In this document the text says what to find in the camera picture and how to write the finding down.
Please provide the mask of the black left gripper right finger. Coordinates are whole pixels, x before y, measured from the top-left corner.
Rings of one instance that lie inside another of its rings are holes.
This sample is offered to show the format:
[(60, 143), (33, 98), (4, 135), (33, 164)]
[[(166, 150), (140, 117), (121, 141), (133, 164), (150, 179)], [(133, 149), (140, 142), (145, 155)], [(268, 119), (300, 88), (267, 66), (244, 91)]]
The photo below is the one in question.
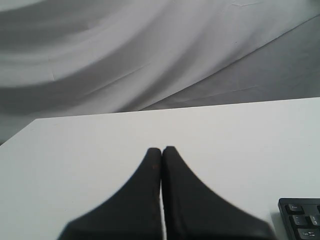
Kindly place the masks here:
[(161, 187), (169, 240), (271, 240), (270, 225), (207, 187), (177, 149), (162, 152)]

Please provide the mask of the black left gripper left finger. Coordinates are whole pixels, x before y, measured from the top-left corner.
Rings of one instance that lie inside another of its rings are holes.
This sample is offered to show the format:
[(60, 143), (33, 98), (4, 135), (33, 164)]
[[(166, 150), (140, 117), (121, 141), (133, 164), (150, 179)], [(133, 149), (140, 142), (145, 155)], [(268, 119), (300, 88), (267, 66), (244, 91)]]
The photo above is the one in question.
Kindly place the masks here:
[(149, 148), (130, 179), (108, 200), (70, 221), (60, 240), (160, 240), (162, 153)]

